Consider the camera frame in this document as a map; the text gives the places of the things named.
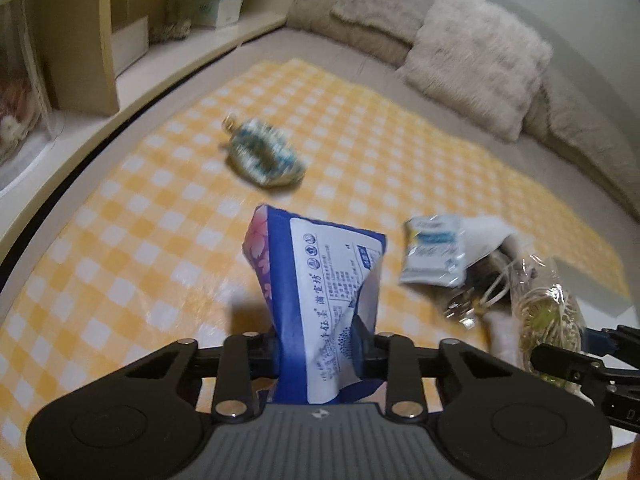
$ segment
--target black mechanical part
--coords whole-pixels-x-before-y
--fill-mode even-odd
[[[250,381],[278,376],[273,332],[213,349],[181,340],[44,407],[27,431],[30,457],[43,480],[599,475],[609,424],[583,400],[458,340],[415,348],[359,321],[356,372],[388,381],[385,414],[373,404],[258,413]],[[194,409],[209,376],[218,377],[210,415]],[[422,377],[436,378],[439,415],[428,415]]]
[[[166,478],[185,466],[205,431],[193,397],[201,381],[187,373],[198,345],[188,341],[165,346],[40,410],[26,433],[40,478]]]
[[[600,412],[466,343],[445,339],[440,354],[437,435],[454,463],[487,480],[598,477],[611,450]]]
[[[627,357],[625,360],[629,364],[637,363],[640,360],[640,346],[633,353],[633,343],[627,340],[626,345],[622,345],[624,351],[618,355]],[[600,359],[547,344],[533,350],[531,364],[539,372],[580,384],[581,392],[593,401],[610,424],[624,430],[638,431],[640,371],[606,368]]]
[[[267,404],[223,424],[171,480],[474,480],[420,425],[396,424],[375,404]]]
[[[618,325],[617,328],[604,328],[601,330],[615,345],[611,353],[616,359],[640,368],[640,330],[630,326]]]

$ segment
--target plastic bag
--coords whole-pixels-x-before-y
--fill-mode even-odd
[[[577,301],[562,286],[555,263],[530,255],[513,264],[510,282],[511,311],[518,334],[517,365],[545,381],[576,392],[576,384],[539,374],[530,362],[532,350],[542,343],[572,352],[582,349],[586,325]]]
[[[400,283],[456,287],[465,282],[460,216],[417,216],[405,227],[408,240]]]
[[[355,402],[382,384],[354,371],[351,320],[374,333],[385,248],[380,233],[256,208],[242,250],[280,343],[274,402]]]

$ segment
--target yellow checkered tablecloth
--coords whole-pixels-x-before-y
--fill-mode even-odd
[[[230,112],[282,129],[308,164],[298,189],[257,189],[227,167]],[[24,435],[45,403],[175,339],[213,346],[268,328],[241,254],[261,202],[387,234],[378,328],[420,346],[486,342],[398,285],[411,216],[502,216],[628,296],[614,250],[542,186],[370,89],[300,60],[261,62],[147,136],[35,267],[0,328],[0,478],[35,477]]]

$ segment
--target wooden shelf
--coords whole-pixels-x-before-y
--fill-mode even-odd
[[[235,25],[194,29],[186,40],[152,46],[116,79],[120,110],[111,117],[68,112],[62,134],[31,171],[0,198],[0,260],[53,190],[109,134],[197,68],[284,24],[284,14],[244,14]]]
[[[52,101],[63,110],[116,113],[110,0],[35,2],[37,50]]]

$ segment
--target plastic container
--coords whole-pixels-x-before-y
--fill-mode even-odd
[[[0,193],[62,129],[30,33],[31,0],[0,0]]]

